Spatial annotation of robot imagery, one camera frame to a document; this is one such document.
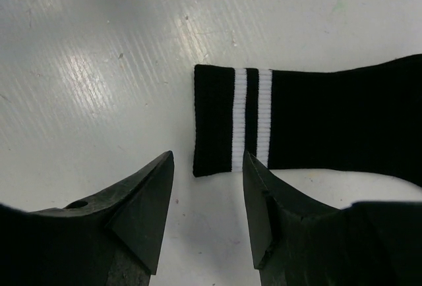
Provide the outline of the black sock white stripes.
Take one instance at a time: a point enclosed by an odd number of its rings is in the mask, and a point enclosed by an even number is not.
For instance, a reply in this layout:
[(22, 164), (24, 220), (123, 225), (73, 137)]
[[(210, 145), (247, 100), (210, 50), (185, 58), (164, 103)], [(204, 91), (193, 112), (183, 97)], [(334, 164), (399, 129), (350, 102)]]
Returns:
[(421, 56), (340, 72), (197, 65), (197, 177), (242, 169), (377, 173), (421, 184)]

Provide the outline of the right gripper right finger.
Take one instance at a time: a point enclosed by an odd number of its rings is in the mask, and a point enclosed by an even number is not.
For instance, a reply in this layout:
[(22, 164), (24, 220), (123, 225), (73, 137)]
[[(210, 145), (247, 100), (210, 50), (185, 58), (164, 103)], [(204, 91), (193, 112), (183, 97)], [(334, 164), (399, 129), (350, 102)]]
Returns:
[(253, 265), (262, 285), (420, 285), (421, 204), (337, 209), (243, 156)]

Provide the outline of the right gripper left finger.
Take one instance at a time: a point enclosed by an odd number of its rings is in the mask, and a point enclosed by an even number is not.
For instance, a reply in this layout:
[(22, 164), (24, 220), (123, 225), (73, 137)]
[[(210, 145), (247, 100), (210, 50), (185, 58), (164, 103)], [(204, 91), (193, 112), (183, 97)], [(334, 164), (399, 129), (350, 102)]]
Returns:
[(164, 152), (64, 208), (1, 206), (2, 285), (148, 285), (156, 274), (174, 176)]

